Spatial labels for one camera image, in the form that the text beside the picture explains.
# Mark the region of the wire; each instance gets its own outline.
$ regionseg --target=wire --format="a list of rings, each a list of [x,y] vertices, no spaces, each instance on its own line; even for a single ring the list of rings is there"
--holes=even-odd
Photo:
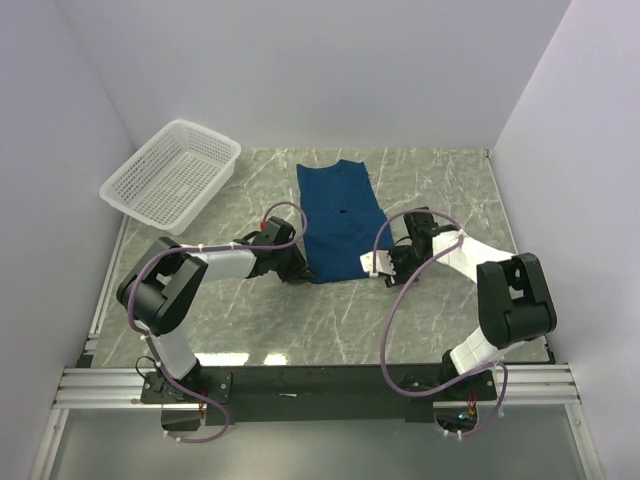
[[[153,362],[153,366],[154,367],[156,365],[156,361],[153,359],[153,357],[150,357],[149,355],[143,355],[140,358],[138,358],[138,360],[136,360],[136,366],[135,366],[136,372],[137,372],[138,375],[140,375],[142,378],[144,378],[146,380],[147,377],[144,375],[144,373],[142,373],[140,371],[140,367],[138,367],[138,364],[140,363],[140,360],[142,360],[143,358],[146,358],[147,360],[151,360],[151,362]]]
[[[478,403],[478,396],[476,395],[476,391],[474,389],[469,392],[469,398],[467,399],[467,410],[469,414],[475,415],[477,403]]]
[[[396,213],[396,214],[392,215],[391,217],[389,217],[387,219],[387,221],[382,224],[382,226],[380,227],[380,229],[378,230],[378,233],[376,235],[376,239],[375,239],[375,242],[373,244],[373,252],[372,252],[373,253],[373,271],[374,272],[376,271],[376,250],[378,249],[378,242],[380,241],[380,237],[382,236],[382,233],[384,232],[384,230],[386,228],[389,227],[389,224],[391,223],[391,221],[393,221],[394,219],[400,217],[401,215],[405,215],[407,213],[427,213],[427,214],[435,215],[437,217],[441,217],[441,218],[444,218],[445,220],[448,220],[456,228],[456,230],[462,231],[462,227],[460,226],[460,223],[458,223],[454,218],[452,218],[451,216],[447,215],[446,213],[441,213],[441,212],[437,212],[435,210],[429,210],[429,209],[426,209],[426,208],[416,208],[416,209],[404,210],[404,211],[401,211],[399,213]],[[478,431],[482,430],[489,422],[491,422],[495,418],[495,416],[498,414],[498,411],[500,410],[500,408],[502,406],[502,402],[504,401],[504,396],[506,394],[506,389],[507,389],[507,379],[509,377],[509,373],[507,371],[507,367],[503,363],[496,363],[496,364],[488,363],[488,364],[485,364],[485,365],[481,365],[481,366],[476,367],[476,368],[474,368],[472,370],[469,370],[468,372],[465,372],[465,373],[463,373],[461,375],[458,375],[457,377],[454,377],[451,380],[448,380],[447,382],[445,382],[445,383],[443,383],[441,385],[438,385],[437,387],[430,388],[430,389],[424,390],[424,391],[419,391],[419,392],[404,390],[403,388],[401,388],[398,385],[396,385],[395,382],[393,381],[393,379],[391,378],[391,375],[389,374],[389,369],[387,367],[387,340],[389,338],[389,332],[391,331],[391,324],[393,323],[393,319],[395,318],[396,314],[398,313],[398,309],[400,307],[400,303],[404,299],[404,296],[407,294],[407,291],[409,290],[409,288],[411,287],[413,282],[416,281],[416,279],[420,276],[420,274],[422,274],[422,272],[426,268],[428,268],[430,265],[435,263],[438,259],[444,257],[445,255],[448,255],[449,253],[453,252],[455,249],[461,247],[463,241],[464,241],[464,235],[461,233],[460,236],[458,237],[458,240],[456,241],[456,243],[454,243],[453,245],[445,248],[441,252],[437,253],[436,255],[434,255],[433,257],[429,258],[427,261],[425,261],[422,265],[420,265],[416,269],[415,272],[413,272],[413,274],[409,277],[407,282],[402,286],[402,290],[400,290],[400,293],[398,294],[398,296],[397,296],[397,298],[396,298],[396,300],[395,300],[395,302],[393,304],[393,307],[391,308],[391,312],[389,314],[389,317],[387,318],[387,321],[386,321],[385,326],[384,326],[384,330],[382,332],[382,338],[380,340],[380,368],[382,369],[382,376],[384,377],[385,381],[387,382],[387,384],[391,387],[391,389],[394,392],[399,393],[400,395],[404,395],[406,397],[411,397],[411,398],[425,398],[425,397],[429,397],[431,395],[435,395],[436,393],[443,392],[447,388],[452,387],[453,385],[456,385],[456,384],[462,382],[466,378],[472,377],[474,375],[477,375],[479,373],[482,373],[482,372],[492,368],[494,365],[497,365],[500,368],[502,368],[502,370],[504,371],[504,380],[503,380],[503,383],[502,383],[502,391],[500,392],[500,396],[498,397],[498,401],[497,401],[494,409],[491,411],[491,414],[485,419],[485,421],[482,422],[482,424],[478,425],[473,430],[471,430],[470,432],[466,433],[467,435],[469,435],[469,434],[477,433]]]
[[[300,216],[302,217],[302,229],[301,231],[295,235],[291,241],[287,242],[287,243],[283,243],[282,245],[265,245],[265,246],[256,246],[256,245],[237,245],[234,244],[233,247],[231,247],[231,245],[212,245],[212,246],[208,246],[208,247],[203,247],[202,250],[199,247],[178,247],[178,248],[171,248],[168,250],[164,250],[160,253],[158,253],[157,255],[155,255],[154,257],[152,257],[147,264],[142,267],[142,269],[140,270],[140,272],[138,273],[136,279],[133,282],[133,285],[131,287],[131,293],[129,294],[129,301],[127,302],[127,321],[129,322],[129,326],[136,332],[140,333],[143,335],[143,338],[146,340],[147,342],[147,346],[149,347],[149,350],[151,351],[151,355],[153,356],[153,358],[155,359],[156,362],[156,367],[160,369],[160,371],[162,372],[162,374],[164,375],[164,377],[167,379],[167,381],[169,382],[169,384],[174,387],[175,389],[181,391],[182,393],[189,395],[190,397],[193,397],[201,402],[204,403],[208,403],[209,405],[211,405],[212,407],[215,407],[216,409],[218,409],[223,415],[224,415],[224,419],[225,419],[225,423],[222,426],[222,428],[220,429],[220,431],[218,431],[217,433],[215,433],[214,435],[211,435],[209,437],[205,437],[205,438],[182,438],[179,435],[173,433],[173,432],[167,432],[167,436],[174,438],[180,442],[184,442],[184,443],[206,443],[206,442],[210,442],[212,440],[215,440],[217,438],[220,438],[222,435],[225,434],[225,432],[229,429],[229,426],[231,425],[231,414],[229,413],[229,410],[227,410],[227,408],[225,408],[222,404],[216,402],[215,400],[208,398],[204,395],[201,395],[199,393],[193,392],[191,390],[189,390],[186,387],[183,387],[182,385],[180,385],[180,383],[174,379],[171,374],[169,373],[169,371],[166,369],[166,367],[164,366],[164,364],[162,364],[161,359],[160,359],[160,355],[158,353],[158,350],[156,349],[156,346],[153,344],[153,341],[151,340],[151,336],[149,335],[149,331],[139,327],[138,325],[136,325],[136,320],[135,317],[133,315],[133,307],[135,304],[135,299],[138,293],[138,289],[140,288],[140,284],[142,283],[142,279],[145,278],[147,276],[147,274],[151,271],[151,269],[153,269],[153,267],[164,257],[169,256],[169,255],[174,255],[176,253],[211,253],[211,252],[224,252],[227,250],[231,250],[233,248],[233,250],[281,250],[283,248],[289,248],[293,245],[295,245],[296,243],[298,243],[302,237],[304,236],[304,234],[307,231],[307,216],[305,215],[305,213],[302,211],[302,209],[300,208],[300,206],[298,206],[297,204],[293,203],[293,202],[289,202],[289,201],[282,201],[282,202],[278,202],[278,203],[274,203],[272,206],[270,206],[267,211],[264,213],[263,217],[262,217],[262,221],[266,222],[269,214],[273,211],[273,209],[281,206],[281,205],[289,205],[293,208],[295,208],[298,212],[300,212]]]
[[[396,243],[394,243],[393,246],[395,247],[396,245],[398,245],[403,240],[411,240],[411,237],[409,235],[407,235],[406,237],[402,237],[400,240],[396,240]]]

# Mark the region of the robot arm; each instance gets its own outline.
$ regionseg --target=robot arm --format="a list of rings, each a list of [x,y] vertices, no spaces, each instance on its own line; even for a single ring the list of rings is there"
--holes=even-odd
[[[260,232],[252,232],[236,245],[283,245],[295,234],[293,227],[271,217]],[[138,261],[117,291],[126,307],[137,273],[158,253],[180,247],[173,240],[159,238]],[[173,378],[193,389],[200,364],[182,328],[195,294],[202,282],[223,278],[253,278],[275,271],[287,283],[313,277],[297,246],[280,250],[226,250],[214,253],[168,255],[142,280],[134,303],[136,325],[149,332],[161,361]]]
[[[387,286],[405,283],[418,266],[454,245],[460,236],[449,225],[439,226],[429,214],[406,214],[404,221],[412,242],[389,251]],[[556,327],[553,302],[535,255],[514,255],[463,235],[462,246],[437,261],[477,284],[480,325],[445,353],[443,364],[449,377],[500,360]]]

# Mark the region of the gray marble surface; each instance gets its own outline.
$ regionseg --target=gray marble surface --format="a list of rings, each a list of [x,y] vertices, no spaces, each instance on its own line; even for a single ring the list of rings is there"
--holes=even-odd
[[[329,166],[339,159],[364,162],[380,206],[387,212],[429,207],[457,218],[471,236],[513,251],[489,160],[484,150],[246,149],[223,189],[176,240],[227,243],[256,229],[263,211],[279,200],[298,201],[296,164]],[[300,226],[293,210],[274,212]],[[394,239],[406,234],[402,220]],[[117,285],[163,232],[129,220]],[[381,279],[324,285],[285,285],[273,273],[229,279],[200,288],[185,320],[203,364],[377,363],[380,335],[398,289]],[[107,292],[94,367],[131,367],[146,346],[127,326],[125,311]],[[477,327],[474,284],[435,264],[401,306],[389,337],[390,362],[439,362]],[[548,360],[543,339],[512,352],[509,361]]]

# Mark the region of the white laundry basket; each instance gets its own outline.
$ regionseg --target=white laundry basket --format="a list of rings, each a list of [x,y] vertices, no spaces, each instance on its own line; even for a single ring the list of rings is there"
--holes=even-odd
[[[238,155],[238,142],[174,120],[111,175],[100,197],[147,225],[180,235],[229,180]]]

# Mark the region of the white wall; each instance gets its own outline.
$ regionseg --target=white wall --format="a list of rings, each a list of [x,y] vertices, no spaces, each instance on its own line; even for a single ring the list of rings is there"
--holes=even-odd
[[[57,0],[134,143],[493,147],[569,0]]]
[[[0,65],[0,477],[18,480],[113,247],[98,187],[133,145],[53,2],[3,2]]]
[[[640,3],[574,0],[493,155],[609,478],[640,478]]]

